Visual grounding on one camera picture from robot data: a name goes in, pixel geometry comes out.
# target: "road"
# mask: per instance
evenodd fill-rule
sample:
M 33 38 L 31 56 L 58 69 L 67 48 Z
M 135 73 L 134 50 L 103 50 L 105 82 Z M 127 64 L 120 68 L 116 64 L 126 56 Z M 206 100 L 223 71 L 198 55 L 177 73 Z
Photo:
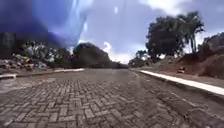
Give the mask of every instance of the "road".
M 197 123 L 205 116 L 185 117 L 189 105 L 181 104 L 160 83 L 129 70 L 110 69 L 2 81 L 0 127 L 199 127 Z M 224 126 L 219 120 L 211 121 L 217 128 Z

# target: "white cloud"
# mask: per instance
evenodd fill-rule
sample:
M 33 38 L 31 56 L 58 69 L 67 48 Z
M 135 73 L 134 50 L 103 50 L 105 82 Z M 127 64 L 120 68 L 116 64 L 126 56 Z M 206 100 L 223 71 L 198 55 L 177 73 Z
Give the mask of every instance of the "white cloud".
M 86 32 L 88 30 L 88 24 L 87 24 L 87 22 L 84 23 L 83 30 L 84 30 L 84 32 Z
M 84 40 L 84 39 L 80 39 L 78 44 L 81 44 L 81 43 L 87 43 L 87 42 L 91 42 L 93 43 L 94 41 L 93 40 Z
M 114 14 L 117 14 L 118 13 L 118 7 L 114 7 Z
M 177 15 L 183 12 L 181 4 L 191 0 L 139 0 L 140 3 L 150 6 L 153 10 L 163 10 L 169 15 Z
M 104 42 L 104 45 L 105 48 L 103 50 L 108 53 L 111 60 L 120 61 L 123 64 L 127 64 L 131 59 L 131 56 L 128 53 L 115 53 L 110 43 Z

